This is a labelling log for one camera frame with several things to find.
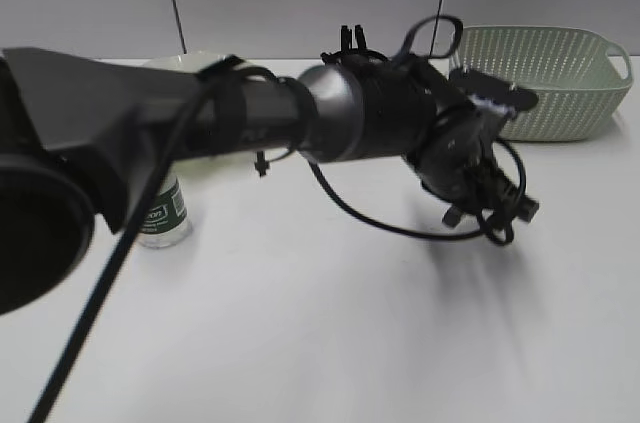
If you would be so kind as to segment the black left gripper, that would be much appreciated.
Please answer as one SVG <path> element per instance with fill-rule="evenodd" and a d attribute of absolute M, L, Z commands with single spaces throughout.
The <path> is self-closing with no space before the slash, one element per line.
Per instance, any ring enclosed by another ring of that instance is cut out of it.
<path fill-rule="evenodd" d="M 491 143 L 505 125 L 505 116 L 492 110 L 454 107 L 439 114 L 405 162 L 434 196 L 455 202 L 471 193 L 467 175 L 492 158 Z M 492 165 L 494 221 L 532 221 L 539 202 Z"/>

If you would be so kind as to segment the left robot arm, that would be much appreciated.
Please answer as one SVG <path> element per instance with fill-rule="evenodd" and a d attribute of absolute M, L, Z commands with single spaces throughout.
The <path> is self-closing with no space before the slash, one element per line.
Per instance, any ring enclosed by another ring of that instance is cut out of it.
<path fill-rule="evenodd" d="M 108 64 L 39 48 L 1 54 L 1 309 L 48 293 L 84 257 L 102 218 L 121 231 L 161 161 L 284 148 L 321 165 L 399 156 L 485 231 L 538 203 L 493 147 L 536 95 L 476 70 L 371 50 L 323 56 L 278 77 L 229 56 L 193 73 Z"/>

